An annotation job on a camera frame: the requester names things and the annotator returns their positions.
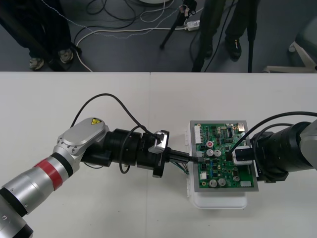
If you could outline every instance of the white cable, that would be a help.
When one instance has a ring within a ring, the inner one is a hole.
[[[163,15],[165,9],[168,9],[168,8],[174,3],[174,1],[175,1],[175,0],[173,0],[169,6],[165,7],[166,0],[164,0],[163,8],[161,8],[161,9],[156,9],[156,10],[151,10],[151,11],[144,11],[144,12],[142,12],[141,15],[140,15],[140,20],[143,21],[143,22],[145,22],[145,23],[152,23],[152,22],[155,22],[155,21],[159,20],[160,17]],[[142,15],[143,15],[143,14],[149,13],[149,12],[157,12],[157,11],[162,11],[162,13],[161,13],[157,18],[155,18],[154,20],[152,20],[152,21],[145,21],[145,20],[142,19]]]
[[[187,29],[187,27],[176,28],[176,30],[186,30],[186,29]],[[146,28],[146,29],[140,29],[140,30],[116,30],[116,31],[113,31],[113,30],[96,30],[96,31],[93,31],[93,32],[88,33],[87,35],[83,36],[83,37],[77,42],[76,46],[79,46],[79,43],[80,43],[82,40],[84,40],[86,37],[88,37],[88,36],[90,36],[90,35],[92,35],[92,34],[96,34],[97,32],[140,32],[140,31],[149,31],[149,30],[151,30],[151,31],[153,31],[153,30],[170,30],[170,28],[157,28],[157,27],[156,27],[156,28]],[[87,65],[85,65],[85,64],[82,62],[82,60],[81,60],[81,58],[80,58],[80,56],[79,56],[79,54],[78,54],[77,51],[76,51],[76,54],[77,54],[77,57],[78,57],[80,63],[81,63],[88,71],[93,72]]]
[[[104,36],[104,37],[114,37],[114,38],[117,38],[117,39],[129,39],[131,36],[137,36],[137,35],[146,35],[148,33],[150,33],[151,31],[155,30],[155,29],[159,29],[158,26],[166,19],[168,19],[170,16],[172,16],[175,12],[177,12],[179,10],[179,8],[185,6],[185,7],[188,7],[186,5],[181,5],[178,7],[178,9],[176,9],[175,11],[173,11],[170,15],[168,15],[167,17],[163,18],[158,24],[156,27],[154,28],[147,28],[147,29],[141,29],[141,30],[121,30],[121,31],[107,31],[107,30],[97,30],[97,31],[93,31],[91,30],[90,28],[88,28],[87,26],[84,26],[84,25],[80,25],[78,23],[75,23],[74,21],[68,19],[66,16],[62,15],[61,13],[59,13],[59,11],[57,11],[55,8],[51,7],[50,5],[48,5],[44,0],[41,0],[48,8],[52,9],[53,11],[55,11],[59,16],[61,16],[62,18],[66,19],[67,21],[69,21],[70,23],[76,25],[76,26],[79,26],[79,27],[82,27],[82,28],[85,28],[85,29],[88,29],[89,31],[91,31],[91,33],[89,33],[88,35],[84,36],[82,39],[80,39],[77,43],[77,45],[83,40],[85,39],[86,37],[90,36],[91,34],[95,34],[95,35],[101,35],[101,36]],[[146,31],[145,33],[135,33],[135,34],[131,34],[131,35],[128,35],[127,37],[117,37],[115,35],[104,35],[104,34],[100,34],[100,33],[97,33],[97,32],[140,32],[140,31]],[[77,57],[80,61],[80,63],[87,69],[89,70],[90,72],[93,72],[88,66],[86,66],[82,60],[80,59],[79,55],[78,55],[78,52],[76,52],[77,54]]]

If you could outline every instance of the robot end effector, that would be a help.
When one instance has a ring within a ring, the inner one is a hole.
[[[237,147],[232,156],[237,161],[255,160],[258,181],[285,181],[289,172],[317,169],[317,120],[276,133],[262,131],[250,141],[252,148]]]

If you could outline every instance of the white connector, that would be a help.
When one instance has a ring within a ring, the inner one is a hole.
[[[186,23],[186,27],[188,31],[195,31],[199,29],[200,20],[197,21],[189,21]]]
[[[203,135],[202,135],[202,129],[199,125],[194,126],[194,132],[195,132],[195,143],[201,144],[203,142]]]

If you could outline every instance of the chair leg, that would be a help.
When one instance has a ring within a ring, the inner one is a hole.
[[[282,66],[267,66],[263,72],[270,73],[271,71],[280,73],[317,73],[315,68],[306,67],[282,67]]]
[[[299,54],[300,58],[302,59],[304,65],[308,68],[314,68],[317,64],[313,61],[313,59],[307,54],[307,52],[300,47],[296,42],[293,42],[290,47],[289,51],[292,51],[292,48],[295,48],[297,53]]]

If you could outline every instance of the silver robotic arm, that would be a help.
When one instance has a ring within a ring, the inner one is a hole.
[[[0,238],[28,238],[32,229],[23,220],[79,170],[89,146],[103,143],[109,128],[88,118],[58,137],[52,155],[18,175],[0,190]]]

